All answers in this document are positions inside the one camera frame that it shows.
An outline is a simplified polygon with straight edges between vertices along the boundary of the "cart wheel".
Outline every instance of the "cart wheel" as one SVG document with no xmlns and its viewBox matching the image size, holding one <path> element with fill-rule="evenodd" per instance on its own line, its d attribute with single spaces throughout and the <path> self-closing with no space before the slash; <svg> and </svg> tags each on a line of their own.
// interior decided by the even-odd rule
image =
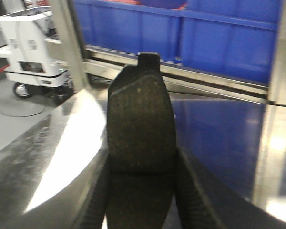
<svg viewBox="0 0 286 229">
<path fill-rule="evenodd" d="M 16 82 L 13 87 L 13 92 L 17 97 L 21 99 L 32 97 L 32 93 L 28 91 L 27 85 L 23 83 Z"/>
</svg>

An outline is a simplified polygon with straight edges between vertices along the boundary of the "blue storage crate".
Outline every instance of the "blue storage crate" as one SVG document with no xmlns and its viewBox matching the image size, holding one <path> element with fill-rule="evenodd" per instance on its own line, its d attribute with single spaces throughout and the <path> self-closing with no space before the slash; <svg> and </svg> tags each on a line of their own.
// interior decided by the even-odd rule
<svg viewBox="0 0 286 229">
<path fill-rule="evenodd" d="M 183 64 L 195 69 L 269 82 L 277 24 L 183 11 Z"/>
<path fill-rule="evenodd" d="M 129 53 L 178 55 L 180 11 L 101 0 L 74 0 L 85 42 Z"/>
<path fill-rule="evenodd" d="M 177 9 L 184 5 L 186 0 L 139 0 L 144 6 L 158 7 L 164 9 Z"/>
<path fill-rule="evenodd" d="M 189 0 L 187 9 L 257 21 L 278 22 L 283 0 Z"/>
</svg>

